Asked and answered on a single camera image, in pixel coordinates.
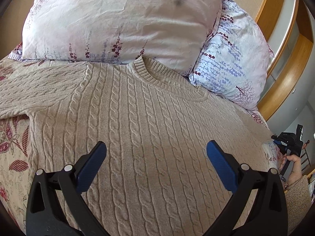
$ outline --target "floral pillowcase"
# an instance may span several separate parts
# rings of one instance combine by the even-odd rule
[[[128,64],[141,55],[188,76],[221,0],[34,0],[22,59]]]
[[[234,0],[222,0],[218,31],[204,43],[189,80],[255,111],[271,56],[255,21]]]

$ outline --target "fingers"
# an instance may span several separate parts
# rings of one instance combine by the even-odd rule
[[[280,170],[283,169],[283,166],[284,166],[285,162],[286,162],[286,159],[285,159],[285,157],[284,157],[284,158],[282,159],[282,162],[281,162],[281,165],[280,165]]]
[[[287,156],[287,159],[288,159],[288,160],[292,160],[292,161],[294,161],[294,162],[300,162],[300,163],[301,163],[301,158],[298,157],[298,156],[296,156],[295,154],[293,154],[293,155],[288,155],[288,156]]]
[[[285,164],[285,162],[286,162],[286,156],[287,156],[287,155],[285,155],[285,156],[282,158],[281,165]]]

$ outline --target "dark stain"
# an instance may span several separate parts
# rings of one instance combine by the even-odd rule
[[[176,6],[182,6],[183,3],[184,3],[184,0],[174,0],[174,4],[175,4]]]

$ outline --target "wall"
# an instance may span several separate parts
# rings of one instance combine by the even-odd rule
[[[12,0],[0,18],[0,59],[22,41],[22,29],[34,0]]]
[[[310,20],[313,29],[313,36],[315,39],[315,20],[311,14]],[[313,46],[313,50],[303,71],[303,74],[295,85],[295,92],[289,94],[281,107],[267,121],[267,124],[273,133],[279,134],[285,131],[302,112],[315,85],[314,75],[315,45]]]
[[[315,87],[313,88],[313,91],[311,92],[311,95],[308,98],[308,102],[312,106],[313,110],[315,110]]]
[[[308,103],[294,120],[294,122],[285,130],[285,132],[296,132],[296,127],[298,124],[303,125],[303,136],[302,141],[305,143],[307,140],[310,140],[306,151],[308,153],[308,158],[310,159],[311,164],[315,163],[315,116],[312,111],[312,107]]]

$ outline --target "beige fleece sleeve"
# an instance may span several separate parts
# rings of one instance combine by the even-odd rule
[[[288,235],[290,235],[311,207],[307,177],[301,177],[293,185],[286,188],[284,194],[288,209]]]

